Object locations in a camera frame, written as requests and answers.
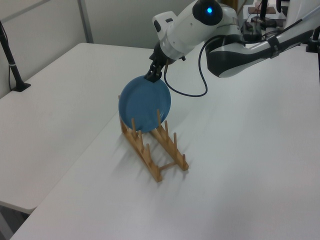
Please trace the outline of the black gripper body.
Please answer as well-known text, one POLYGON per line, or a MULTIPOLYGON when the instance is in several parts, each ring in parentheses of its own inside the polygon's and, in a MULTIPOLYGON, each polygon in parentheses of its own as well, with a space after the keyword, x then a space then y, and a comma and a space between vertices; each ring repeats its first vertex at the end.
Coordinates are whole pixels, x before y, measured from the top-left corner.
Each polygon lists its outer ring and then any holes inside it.
POLYGON ((150 55, 149 59, 152 60, 154 66, 165 66, 167 63, 171 65, 176 61, 164 54, 160 42, 157 42, 154 46, 153 53, 150 55))

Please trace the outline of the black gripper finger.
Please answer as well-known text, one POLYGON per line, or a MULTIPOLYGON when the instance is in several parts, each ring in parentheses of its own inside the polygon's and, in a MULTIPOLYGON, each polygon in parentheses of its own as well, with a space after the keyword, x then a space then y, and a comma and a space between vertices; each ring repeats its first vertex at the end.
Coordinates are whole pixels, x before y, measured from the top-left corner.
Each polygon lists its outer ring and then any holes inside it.
POLYGON ((146 79, 147 81, 157 81, 158 80, 157 68, 154 63, 152 63, 150 65, 148 72, 144 75, 143 78, 146 79))
POLYGON ((154 70, 154 80, 153 80, 154 83, 161 79, 161 77, 162 77, 162 68, 163 67, 161 65, 158 65, 155 68, 155 70, 154 70))

